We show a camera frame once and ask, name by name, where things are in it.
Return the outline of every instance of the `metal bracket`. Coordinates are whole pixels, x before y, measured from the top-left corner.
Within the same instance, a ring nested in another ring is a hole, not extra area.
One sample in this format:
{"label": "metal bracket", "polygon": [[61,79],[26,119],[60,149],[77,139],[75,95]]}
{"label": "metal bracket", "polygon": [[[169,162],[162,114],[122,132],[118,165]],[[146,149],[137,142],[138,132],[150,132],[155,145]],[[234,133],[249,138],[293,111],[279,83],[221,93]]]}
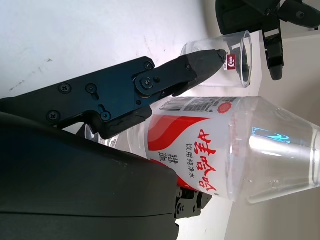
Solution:
{"label": "metal bracket", "polygon": [[175,218],[191,218],[199,216],[212,196],[203,192],[178,187],[175,201]]}

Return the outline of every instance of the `white surface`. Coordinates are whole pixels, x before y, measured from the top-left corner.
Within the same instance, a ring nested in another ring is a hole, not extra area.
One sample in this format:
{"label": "white surface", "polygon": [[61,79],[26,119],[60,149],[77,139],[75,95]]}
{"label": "white surface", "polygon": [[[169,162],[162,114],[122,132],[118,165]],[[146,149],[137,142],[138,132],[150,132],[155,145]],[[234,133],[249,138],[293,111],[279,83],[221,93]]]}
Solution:
{"label": "white surface", "polygon": [[[320,126],[320,35],[284,39],[283,78],[273,81],[262,57],[259,95]],[[320,239],[320,188],[261,204],[232,206],[225,240]]]}
{"label": "white surface", "polygon": [[[0,98],[18,96],[138,57],[148,56],[160,66],[177,58],[185,43],[219,32],[212,28],[217,26],[214,3],[0,0]],[[252,71],[249,88],[198,88],[190,94],[256,96],[261,81],[260,59],[256,61],[253,71],[257,72]],[[222,240],[231,206],[224,199],[212,199],[201,216],[178,221],[179,239],[201,236]]]}

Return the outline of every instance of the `plastic cup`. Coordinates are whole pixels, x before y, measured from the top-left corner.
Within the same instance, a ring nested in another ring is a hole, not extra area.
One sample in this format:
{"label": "plastic cup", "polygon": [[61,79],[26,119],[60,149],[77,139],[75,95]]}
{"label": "plastic cup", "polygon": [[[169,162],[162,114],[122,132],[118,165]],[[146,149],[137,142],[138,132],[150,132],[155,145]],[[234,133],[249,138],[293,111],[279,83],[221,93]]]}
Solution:
{"label": "plastic cup", "polygon": [[252,70],[252,41],[248,31],[237,32],[217,38],[187,43],[181,55],[204,50],[225,50],[227,59],[224,66],[200,86],[247,88]]}

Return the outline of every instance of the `bottle label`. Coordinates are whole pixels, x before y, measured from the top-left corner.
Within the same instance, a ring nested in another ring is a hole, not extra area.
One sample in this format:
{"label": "bottle label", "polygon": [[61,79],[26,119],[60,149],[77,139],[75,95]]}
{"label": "bottle label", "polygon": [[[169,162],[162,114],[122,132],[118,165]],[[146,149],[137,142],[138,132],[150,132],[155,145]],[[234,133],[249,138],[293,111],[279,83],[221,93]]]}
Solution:
{"label": "bottle label", "polygon": [[146,156],[178,175],[178,185],[228,199],[229,122],[237,97],[175,97],[153,110]]}

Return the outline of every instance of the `plastic water bottle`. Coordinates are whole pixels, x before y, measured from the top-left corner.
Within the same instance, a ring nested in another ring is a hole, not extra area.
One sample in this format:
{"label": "plastic water bottle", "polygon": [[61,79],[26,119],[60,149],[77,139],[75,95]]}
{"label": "plastic water bottle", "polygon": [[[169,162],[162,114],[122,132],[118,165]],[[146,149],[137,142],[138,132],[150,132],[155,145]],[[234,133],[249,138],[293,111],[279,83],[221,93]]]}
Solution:
{"label": "plastic water bottle", "polygon": [[127,132],[178,185],[255,204],[319,186],[320,128],[261,97],[175,97]]}

